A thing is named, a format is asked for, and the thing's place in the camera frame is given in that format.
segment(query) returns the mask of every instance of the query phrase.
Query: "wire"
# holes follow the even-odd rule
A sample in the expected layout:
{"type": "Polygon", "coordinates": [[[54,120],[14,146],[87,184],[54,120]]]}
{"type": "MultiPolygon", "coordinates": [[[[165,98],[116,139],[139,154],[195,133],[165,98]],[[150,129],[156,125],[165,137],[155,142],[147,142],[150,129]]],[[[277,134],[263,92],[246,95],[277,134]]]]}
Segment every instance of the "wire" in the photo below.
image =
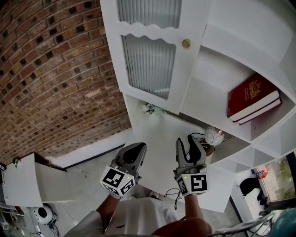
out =
{"type": "Polygon", "coordinates": [[[164,195],[164,197],[166,198],[167,195],[175,195],[175,194],[178,195],[178,196],[176,197],[176,200],[175,200],[175,210],[177,210],[177,201],[178,201],[179,199],[182,199],[182,197],[180,196],[181,191],[180,191],[178,188],[173,187],[173,188],[169,189],[169,190],[166,192],[166,194],[164,195]],[[178,192],[177,192],[177,193],[168,193],[169,191],[171,191],[171,190],[173,190],[173,189],[177,189],[178,192]]]}
{"type": "Polygon", "coordinates": [[[265,224],[265,222],[262,223],[262,225],[251,235],[253,237],[254,235],[257,234],[257,232],[261,229],[261,227],[265,224]]]}
{"type": "Polygon", "coordinates": [[[204,134],[202,134],[202,133],[199,133],[199,132],[194,132],[194,133],[192,133],[192,134],[199,134],[199,135],[204,135],[204,134]]]}
{"type": "MultiPolygon", "coordinates": [[[[51,230],[51,232],[53,232],[54,233],[54,231],[51,229],[51,228],[49,228],[50,230],[51,230]]],[[[56,237],[56,234],[54,233],[54,235],[55,235],[55,237],[56,237]]]]}
{"type": "Polygon", "coordinates": [[[60,233],[59,233],[59,230],[58,230],[58,228],[57,228],[57,226],[54,224],[54,223],[51,223],[51,224],[49,224],[49,228],[51,229],[51,231],[56,231],[56,235],[59,237],[60,236],[60,233]]]}

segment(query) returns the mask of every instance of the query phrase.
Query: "cable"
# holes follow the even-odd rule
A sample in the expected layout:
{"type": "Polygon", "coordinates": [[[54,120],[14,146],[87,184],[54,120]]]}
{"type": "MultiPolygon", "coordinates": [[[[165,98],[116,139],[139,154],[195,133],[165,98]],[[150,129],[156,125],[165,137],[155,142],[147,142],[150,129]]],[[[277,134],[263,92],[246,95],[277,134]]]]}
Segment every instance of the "cable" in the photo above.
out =
{"type": "Polygon", "coordinates": [[[204,134],[202,134],[202,133],[199,133],[199,132],[194,132],[194,133],[192,133],[192,134],[199,134],[199,135],[204,135],[204,134]]]}
{"type": "Polygon", "coordinates": [[[182,199],[182,197],[180,196],[181,191],[180,191],[178,188],[173,187],[173,188],[169,189],[169,190],[166,192],[166,194],[164,195],[164,197],[166,198],[167,195],[175,195],[175,194],[178,195],[177,198],[176,198],[176,200],[175,200],[175,210],[177,210],[177,201],[178,201],[179,199],[182,199]],[[177,189],[177,190],[178,190],[178,193],[168,193],[168,192],[171,191],[172,189],[177,189]]]}
{"type": "Polygon", "coordinates": [[[58,237],[60,236],[60,233],[59,233],[59,230],[58,230],[58,228],[57,228],[57,226],[54,224],[54,223],[51,223],[51,224],[49,224],[49,228],[50,228],[50,230],[53,232],[53,231],[56,231],[56,234],[55,234],[55,236],[57,235],[58,237]]]}
{"type": "MultiPolygon", "coordinates": [[[[51,232],[53,232],[54,233],[54,231],[50,228],[50,230],[51,230],[51,232]]],[[[56,237],[56,234],[54,233],[54,235],[55,235],[55,237],[56,237]]]]}

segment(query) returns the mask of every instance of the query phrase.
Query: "white shirt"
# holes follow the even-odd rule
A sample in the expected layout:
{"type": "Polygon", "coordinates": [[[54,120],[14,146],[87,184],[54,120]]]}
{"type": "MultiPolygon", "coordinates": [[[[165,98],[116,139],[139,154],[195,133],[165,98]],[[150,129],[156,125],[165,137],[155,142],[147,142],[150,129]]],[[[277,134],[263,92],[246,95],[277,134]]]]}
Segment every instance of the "white shirt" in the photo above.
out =
{"type": "Polygon", "coordinates": [[[101,216],[92,211],[65,237],[100,237],[110,235],[151,235],[155,230],[177,221],[177,213],[160,200],[132,199],[118,203],[104,233],[101,216]]]}

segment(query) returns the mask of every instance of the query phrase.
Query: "book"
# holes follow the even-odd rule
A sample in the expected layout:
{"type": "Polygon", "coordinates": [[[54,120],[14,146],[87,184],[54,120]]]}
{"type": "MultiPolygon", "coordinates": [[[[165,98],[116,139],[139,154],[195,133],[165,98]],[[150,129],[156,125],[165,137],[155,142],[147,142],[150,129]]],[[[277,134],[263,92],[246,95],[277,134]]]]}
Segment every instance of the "book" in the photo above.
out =
{"type": "Polygon", "coordinates": [[[250,120],[254,119],[255,117],[263,114],[264,112],[272,109],[273,107],[280,105],[281,103],[282,103],[282,100],[277,99],[276,101],[268,104],[267,106],[263,107],[262,109],[260,109],[260,110],[258,110],[256,112],[253,112],[249,116],[246,116],[246,117],[240,119],[238,122],[240,123],[240,125],[243,125],[243,124],[249,122],[250,120]]]}
{"type": "Polygon", "coordinates": [[[255,73],[229,92],[227,117],[234,122],[241,119],[244,123],[248,122],[271,109],[272,105],[278,105],[279,98],[277,87],[260,74],[255,73]]]}

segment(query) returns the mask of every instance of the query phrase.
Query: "black cable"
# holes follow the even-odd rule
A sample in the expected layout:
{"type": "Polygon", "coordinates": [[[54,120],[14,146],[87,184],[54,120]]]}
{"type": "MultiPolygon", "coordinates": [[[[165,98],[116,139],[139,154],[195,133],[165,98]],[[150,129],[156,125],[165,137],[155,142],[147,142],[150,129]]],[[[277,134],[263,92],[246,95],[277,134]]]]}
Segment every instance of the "black cable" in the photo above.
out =
{"type": "Polygon", "coordinates": [[[52,213],[55,215],[55,218],[57,220],[57,214],[51,209],[52,213]]]}
{"type": "Polygon", "coordinates": [[[178,188],[173,187],[173,188],[169,189],[169,190],[166,192],[166,194],[164,195],[164,197],[166,198],[167,195],[175,195],[175,194],[178,195],[177,198],[176,198],[176,200],[175,200],[175,210],[177,210],[177,201],[178,201],[179,199],[182,199],[182,197],[180,196],[181,191],[180,191],[178,188]],[[171,191],[172,189],[177,189],[177,190],[178,190],[178,193],[168,193],[168,192],[171,191]]]}
{"type": "Polygon", "coordinates": [[[51,225],[52,225],[53,230],[56,231],[56,234],[57,234],[57,236],[59,237],[59,236],[60,236],[60,232],[59,232],[57,226],[56,226],[54,223],[52,223],[51,225]]]}
{"type": "MultiPolygon", "coordinates": [[[[51,230],[51,232],[53,232],[54,233],[54,231],[51,229],[51,228],[49,228],[50,230],[51,230]]],[[[56,237],[56,234],[54,233],[54,235],[55,235],[55,237],[56,237]]]]}
{"type": "Polygon", "coordinates": [[[204,135],[204,134],[202,134],[202,133],[199,133],[199,132],[194,132],[194,133],[192,133],[192,134],[199,134],[199,135],[204,135]]]}

